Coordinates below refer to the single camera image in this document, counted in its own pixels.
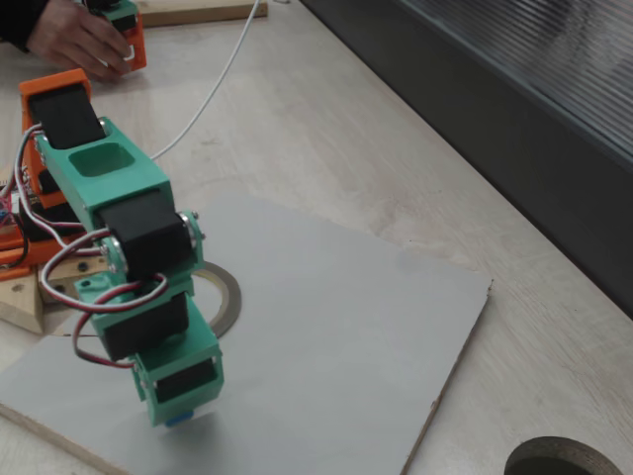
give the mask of human hand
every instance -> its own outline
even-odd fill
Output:
[[[29,36],[27,48],[61,67],[81,67],[102,81],[114,82],[121,74],[130,72],[124,61],[130,55],[124,36],[110,22],[91,15],[70,0],[48,1]]]

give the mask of ventilation grille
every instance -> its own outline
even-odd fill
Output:
[[[633,0],[401,1],[633,150]]]

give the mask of sleeve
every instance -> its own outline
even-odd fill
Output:
[[[27,40],[48,0],[0,0],[0,38],[27,51]]]

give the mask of dark metal panel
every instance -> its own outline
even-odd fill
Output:
[[[633,316],[630,156],[400,2],[302,1]]]

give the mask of orange robot part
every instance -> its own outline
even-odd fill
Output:
[[[90,82],[81,69],[62,72],[53,76],[35,79],[33,81],[23,82],[20,84],[20,92],[22,94],[23,131],[26,131],[34,124],[29,108],[29,99],[31,96],[73,84],[82,84],[88,93],[88,97],[90,97]],[[27,167],[31,188],[45,208],[66,202],[65,197],[60,191],[43,194],[39,176],[40,173],[46,170],[46,167],[43,164],[40,155],[36,151],[33,141],[29,141],[25,148],[23,163]],[[78,236],[80,236],[80,234],[73,237],[67,237],[64,241],[71,242]],[[17,226],[6,225],[0,228],[0,265],[6,265],[18,260],[23,253],[23,244],[24,238],[22,236],[22,232]],[[20,263],[20,265],[14,268],[0,271],[0,281],[28,275],[32,271],[33,266],[47,262],[55,254],[57,254],[60,249],[61,247],[54,239],[29,242],[29,253],[25,259]]]

